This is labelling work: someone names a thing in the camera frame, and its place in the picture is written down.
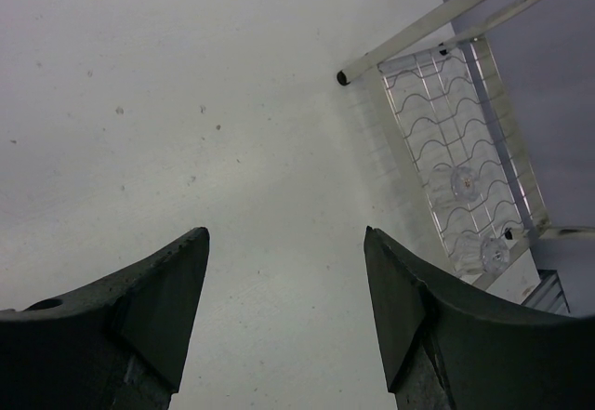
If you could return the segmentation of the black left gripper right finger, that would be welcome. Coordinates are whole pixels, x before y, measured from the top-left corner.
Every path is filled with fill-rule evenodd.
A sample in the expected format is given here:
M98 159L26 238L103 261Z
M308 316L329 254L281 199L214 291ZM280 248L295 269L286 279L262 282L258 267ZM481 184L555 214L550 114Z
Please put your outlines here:
M594 321L527 308L368 228L364 258L388 391L400 409L590 409Z

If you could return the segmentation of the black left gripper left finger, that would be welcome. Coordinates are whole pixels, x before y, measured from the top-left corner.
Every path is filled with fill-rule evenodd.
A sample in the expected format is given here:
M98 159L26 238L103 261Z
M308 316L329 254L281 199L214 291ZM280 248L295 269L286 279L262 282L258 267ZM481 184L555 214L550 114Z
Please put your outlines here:
M166 409L179 391L209 255L194 228L154 254L1 312L4 409Z

